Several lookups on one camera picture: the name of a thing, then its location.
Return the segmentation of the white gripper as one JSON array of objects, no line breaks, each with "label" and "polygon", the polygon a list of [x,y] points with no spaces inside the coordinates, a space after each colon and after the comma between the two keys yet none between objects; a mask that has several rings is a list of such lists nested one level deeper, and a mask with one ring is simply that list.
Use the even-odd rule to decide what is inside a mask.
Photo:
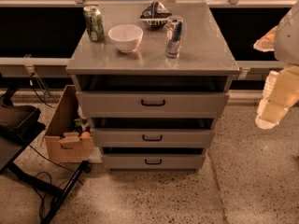
[{"label": "white gripper", "polygon": [[266,78],[255,124],[263,130],[279,125],[289,109],[299,100],[299,67],[288,66]]}]

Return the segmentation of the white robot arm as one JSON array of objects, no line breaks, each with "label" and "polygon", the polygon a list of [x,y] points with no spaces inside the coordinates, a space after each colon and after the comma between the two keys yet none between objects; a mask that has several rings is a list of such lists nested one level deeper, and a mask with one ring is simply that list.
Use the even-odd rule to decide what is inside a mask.
[{"label": "white robot arm", "polygon": [[258,106],[255,123],[268,130],[279,125],[299,101],[299,2],[253,47],[262,52],[273,51],[275,58],[285,64],[281,71],[269,73]]}]

